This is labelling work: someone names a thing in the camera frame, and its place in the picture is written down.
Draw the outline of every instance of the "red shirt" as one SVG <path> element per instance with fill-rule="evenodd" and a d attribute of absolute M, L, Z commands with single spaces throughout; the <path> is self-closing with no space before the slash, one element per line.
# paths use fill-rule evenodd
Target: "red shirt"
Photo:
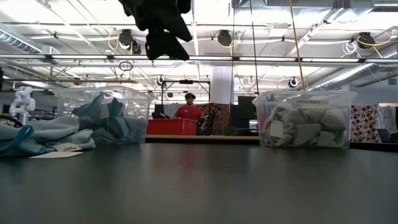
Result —
<path fill-rule="evenodd" d="M 177 112 L 175 112 L 175 116 L 182 119 L 192 119 L 197 121 L 203 116 L 203 113 L 199 107 L 195 105 L 183 105 L 177 110 Z"/>

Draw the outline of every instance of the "blue cloth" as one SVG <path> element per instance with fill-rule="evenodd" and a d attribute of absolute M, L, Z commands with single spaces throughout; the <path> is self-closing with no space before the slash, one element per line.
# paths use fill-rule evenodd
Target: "blue cloth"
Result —
<path fill-rule="evenodd" d="M 52 146 L 67 142 L 82 149 L 94 148 L 93 131 L 78 131 L 78 128 L 77 120 L 72 117 L 36 121 L 19 129 L 0 124 L 0 157 L 36 156 L 55 151 Z"/>
<path fill-rule="evenodd" d="M 123 113 L 124 104 L 113 98 L 108 103 L 109 117 L 100 119 L 104 95 L 98 95 L 93 102 L 75 108 L 72 113 L 79 117 L 80 129 L 92 129 L 96 142 L 141 143 L 145 141 L 147 121 Z"/>

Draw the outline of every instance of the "computer monitor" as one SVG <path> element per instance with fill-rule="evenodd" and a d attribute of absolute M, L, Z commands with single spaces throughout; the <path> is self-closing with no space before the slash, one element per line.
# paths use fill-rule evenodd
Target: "computer monitor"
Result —
<path fill-rule="evenodd" d="M 257 119 L 256 106 L 252 103 L 254 96 L 238 96 L 239 119 Z"/>

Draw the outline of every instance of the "white robot figure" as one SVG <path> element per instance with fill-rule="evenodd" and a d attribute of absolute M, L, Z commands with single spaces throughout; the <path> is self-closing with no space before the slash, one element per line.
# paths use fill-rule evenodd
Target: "white robot figure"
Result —
<path fill-rule="evenodd" d="M 15 92 L 15 100 L 10 106 L 10 116 L 16 117 L 19 114 L 19 122 L 25 125 L 29 118 L 29 111 L 34 111 L 36 108 L 36 101 L 30 98 L 32 93 L 32 87 L 19 87 L 18 91 Z"/>

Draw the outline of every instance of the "black cap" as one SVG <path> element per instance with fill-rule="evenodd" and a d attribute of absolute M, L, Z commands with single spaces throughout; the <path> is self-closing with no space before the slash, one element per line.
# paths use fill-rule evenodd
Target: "black cap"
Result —
<path fill-rule="evenodd" d="M 188 98 L 196 99 L 195 95 L 192 93 L 185 94 L 185 99 L 188 99 Z"/>

